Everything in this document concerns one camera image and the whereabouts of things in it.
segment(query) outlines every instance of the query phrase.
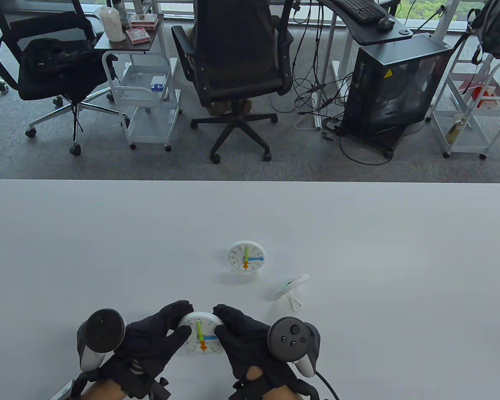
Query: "clock face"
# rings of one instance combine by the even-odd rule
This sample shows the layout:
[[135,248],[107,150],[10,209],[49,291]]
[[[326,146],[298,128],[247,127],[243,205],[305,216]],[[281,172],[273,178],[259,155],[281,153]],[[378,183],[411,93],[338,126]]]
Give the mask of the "clock face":
[[222,346],[215,335],[215,328],[223,325],[216,315],[207,312],[193,312],[185,315],[178,326],[191,327],[191,336],[185,342],[187,350],[199,354],[221,353]]
[[227,253],[231,268],[239,272],[256,272],[265,263],[265,250],[256,242],[235,242]]

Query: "computer mouse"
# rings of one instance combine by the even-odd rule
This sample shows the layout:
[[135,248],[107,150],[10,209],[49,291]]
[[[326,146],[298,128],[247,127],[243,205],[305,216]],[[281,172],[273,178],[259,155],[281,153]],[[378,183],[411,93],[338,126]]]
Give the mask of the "computer mouse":
[[380,32],[391,32],[393,30],[393,26],[395,26],[395,20],[391,17],[383,17],[378,21],[378,30]]

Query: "gray carpet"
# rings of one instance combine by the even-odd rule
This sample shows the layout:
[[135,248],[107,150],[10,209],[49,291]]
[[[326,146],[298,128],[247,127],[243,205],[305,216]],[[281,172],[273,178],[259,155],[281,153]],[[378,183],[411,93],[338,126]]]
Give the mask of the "gray carpet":
[[[292,29],[295,43],[292,55],[301,37],[301,30]],[[320,59],[324,59],[327,33],[322,35]],[[332,55],[340,59],[344,31],[334,38]],[[298,76],[308,70],[313,59],[315,31],[309,30],[298,61]],[[449,37],[455,43],[456,36]],[[172,38],[168,40],[170,51],[175,55]],[[475,44],[467,46],[472,52]],[[16,62],[4,51],[4,63],[16,76]],[[333,80],[328,72],[328,81]],[[181,88],[180,107],[183,114],[178,118],[172,152],[162,145],[138,145],[130,150],[125,141],[119,120],[113,116],[82,112],[81,124],[85,132],[80,136],[82,155],[73,157],[68,149],[71,144],[72,116],[68,114],[37,127],[37,137],[24,135],[26,124],[53,109],[50,99],[22,101],[16,92],[0,94],[0,179],[182,179],[182,180],[304,180],[304,181],[406,181],[406,182],[483,182],[500,183],[500,138],[492,147],[490,156],[480,161],[477,155],[453,154],[442,158],[435,132],[426,124],[408,135],[398,146],[393,160],[384,166],[363,166],[348,160],[340,152],[338,141],[327,141],[315,130],[296,130],[298,121],[294,113],[279,114],[276,125],[270,122],[253,122],[256,131],[269,142],[272,162],[262,162],[262,150],[240,131],[235,131],[221,147],[221,164],[213,165],[208,157],[209,149],[222,127],[201,125],[197,130],[189,128],[189,120],[207,116],[198,102],[193,86],[178,68],[176,87]],[[327,89],[335,92],[334,85]],[[295,94],[283,97],[270,95],[253,100],[255,113],[272,112],[276,108],[290,110]],[[110,106],[105,97],[94,101]],[[328,112],[335,114],[330,106]],[[306,116],[300,126],[309,128],[312,118]],[[500,121],[486,122],[495,131]],[[356,159],[369,163],[382,162],[380,153],[374,152],[349,139],[343,139],[343,148]]]

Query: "hand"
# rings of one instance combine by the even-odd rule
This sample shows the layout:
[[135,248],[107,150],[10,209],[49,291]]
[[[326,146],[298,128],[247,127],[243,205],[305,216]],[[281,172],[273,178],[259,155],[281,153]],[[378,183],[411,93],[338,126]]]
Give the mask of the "hand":
[[[178,328],[180,320],[191,312],[193,306],[186,300],[179,300],[148,318],[126,326],[124,340],[101,367],[102,375],[120,383],[117,370],[124,364],[135,375],[142,375],[144,387],[149,387],[149,383],[163,371],[174,353],[191,335],[190,326]],[[169,329],[174,332],[167,336]]]
[[214,307],[213,314],[225,324],[216,327],[215,335],[226,351],[236,379],[251,379],[247,377],[248,370],[250,367],[259,367],[274,388],[286,385],[295,393],[318,400],[318,393],[313,386],[297,379],[286,362],[275,359],[270,353],[267,343],[270,326],[224,304]]

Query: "computer tower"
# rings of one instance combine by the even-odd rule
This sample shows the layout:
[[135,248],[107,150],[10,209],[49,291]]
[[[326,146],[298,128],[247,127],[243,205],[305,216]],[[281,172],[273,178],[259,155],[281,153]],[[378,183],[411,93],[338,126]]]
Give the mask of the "computer tower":
[[452,52],[429,34],[359,48],[341,131],[393,151],[425,117]]

